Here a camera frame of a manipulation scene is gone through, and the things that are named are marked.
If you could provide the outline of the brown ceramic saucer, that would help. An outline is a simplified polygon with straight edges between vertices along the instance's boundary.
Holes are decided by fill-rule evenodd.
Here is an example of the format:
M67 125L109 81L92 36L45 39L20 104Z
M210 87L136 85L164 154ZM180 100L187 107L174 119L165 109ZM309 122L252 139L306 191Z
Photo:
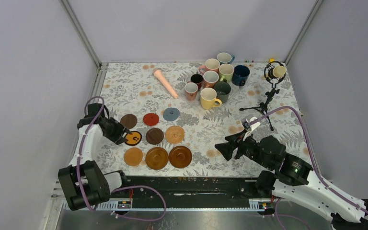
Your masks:
M154 147L147 152L145 162L149 168L160 170L169 162L169 156L164 148Z
M192 152L186 146L176 146L169 153L169 161L175 168L185 168L192 161Z

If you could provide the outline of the orange black smiley coaster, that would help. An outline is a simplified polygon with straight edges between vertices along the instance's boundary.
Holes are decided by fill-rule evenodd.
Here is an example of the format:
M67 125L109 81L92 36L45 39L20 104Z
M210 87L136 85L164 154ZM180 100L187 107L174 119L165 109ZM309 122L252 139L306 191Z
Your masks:
M135 146L141 142L142 134L138 131L131 131L130 133L126 134L124 138L126 139L125 144L129 146Z

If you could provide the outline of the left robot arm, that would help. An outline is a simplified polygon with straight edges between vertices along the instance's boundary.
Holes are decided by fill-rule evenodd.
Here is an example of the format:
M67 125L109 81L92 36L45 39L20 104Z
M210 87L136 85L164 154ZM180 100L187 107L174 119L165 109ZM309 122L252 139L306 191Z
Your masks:
M58 180L70 210L94 208L110 199L113 192L123 197L129 192L129 183L122 170L103 173L94 160L102 137L119 145L126 142L129 129L112 117L80 119L77 124L78 144L68 166L58 171Z

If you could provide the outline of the yellow mug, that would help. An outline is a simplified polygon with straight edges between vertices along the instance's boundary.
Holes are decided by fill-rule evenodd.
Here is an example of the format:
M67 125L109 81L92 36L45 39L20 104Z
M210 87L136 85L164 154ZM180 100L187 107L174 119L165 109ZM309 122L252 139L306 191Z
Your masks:
M222 105L221 100L217 98L217 93L213 88L204 88L200 92L200 102L205 110L210 110Z

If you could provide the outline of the blue-grey smiley coaster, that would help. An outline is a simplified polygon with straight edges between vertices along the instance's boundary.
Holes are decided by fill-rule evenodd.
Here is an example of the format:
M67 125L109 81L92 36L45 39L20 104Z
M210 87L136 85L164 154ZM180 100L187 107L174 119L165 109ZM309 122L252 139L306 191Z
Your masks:
M180 111L177 108L169 107L163 112L163 119L169 122L175 121L180 115Z

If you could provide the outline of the dark green mug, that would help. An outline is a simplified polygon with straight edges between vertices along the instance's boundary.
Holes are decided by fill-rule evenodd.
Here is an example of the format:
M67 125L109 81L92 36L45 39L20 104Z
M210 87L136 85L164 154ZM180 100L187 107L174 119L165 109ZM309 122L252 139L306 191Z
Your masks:
M218 82L215 84L213 89L217 93L217 98L221 100L223 104L228 101L229 94L231 92L231 86L227 82L225 81Z

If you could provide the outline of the woven rattan coaster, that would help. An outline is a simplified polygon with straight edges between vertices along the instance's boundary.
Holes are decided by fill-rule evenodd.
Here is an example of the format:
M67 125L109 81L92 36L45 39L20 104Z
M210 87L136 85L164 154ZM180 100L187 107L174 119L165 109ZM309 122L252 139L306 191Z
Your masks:
M178 144L184 140L185 131L180 126L171 126L165 132L167 142L171 144Z

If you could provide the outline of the dark walnut coaster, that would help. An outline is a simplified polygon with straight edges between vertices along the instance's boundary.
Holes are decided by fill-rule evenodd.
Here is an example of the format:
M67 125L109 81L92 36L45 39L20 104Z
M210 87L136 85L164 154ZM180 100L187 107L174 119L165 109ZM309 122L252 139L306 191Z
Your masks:
M126 114L121 117L120 123L127 129L132 129L136 126L138 119L133 114Z
M146 133L146 141L149 144L157 145L160 144L164 139L164 132L159 128L151 128Z

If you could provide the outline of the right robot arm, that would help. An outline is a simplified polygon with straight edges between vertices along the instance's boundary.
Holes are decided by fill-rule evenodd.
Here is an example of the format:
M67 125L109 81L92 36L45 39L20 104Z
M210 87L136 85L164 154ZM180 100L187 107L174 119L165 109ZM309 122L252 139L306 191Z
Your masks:
M255 182L259 196L288 199L322 216L335 230L368 230L368 199L354 198L320 179L309 163L287 153L275 137L256 141L243 130L215 148L226 160L245 156L265 168Z

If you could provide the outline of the black mug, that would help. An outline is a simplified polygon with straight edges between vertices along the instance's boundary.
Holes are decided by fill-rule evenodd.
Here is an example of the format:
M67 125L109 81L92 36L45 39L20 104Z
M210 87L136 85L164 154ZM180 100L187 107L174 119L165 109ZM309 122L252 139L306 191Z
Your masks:
M190 82L195 83L198 86L198 90L200 90L203 84L203 76L200 74L194 74L190 77Z

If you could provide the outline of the small pink patterned mug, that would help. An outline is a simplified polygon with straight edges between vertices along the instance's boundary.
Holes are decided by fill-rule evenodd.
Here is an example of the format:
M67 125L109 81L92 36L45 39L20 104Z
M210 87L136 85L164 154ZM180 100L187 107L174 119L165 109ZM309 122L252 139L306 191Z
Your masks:
M187 100L194 101L196 99L197 93L198 93L198 86L197 84L193 82L189 82L184 87L185 90L185 96Z

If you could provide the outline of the red smiley coaster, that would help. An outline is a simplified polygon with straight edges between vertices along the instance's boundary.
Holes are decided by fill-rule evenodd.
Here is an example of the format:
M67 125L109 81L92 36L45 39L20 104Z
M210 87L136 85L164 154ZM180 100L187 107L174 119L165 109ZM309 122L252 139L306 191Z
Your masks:
M155 113L147 113L143 116L143 123L150 127L157 125L159 120L159 116Z

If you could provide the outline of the light brown round coaster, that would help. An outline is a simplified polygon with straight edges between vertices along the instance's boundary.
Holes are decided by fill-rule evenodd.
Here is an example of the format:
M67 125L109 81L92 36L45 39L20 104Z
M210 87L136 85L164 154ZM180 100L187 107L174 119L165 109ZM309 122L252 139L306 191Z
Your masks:
M143 159L143 152L139 148L129 148L125 151L124 162L129 166L137 166Z

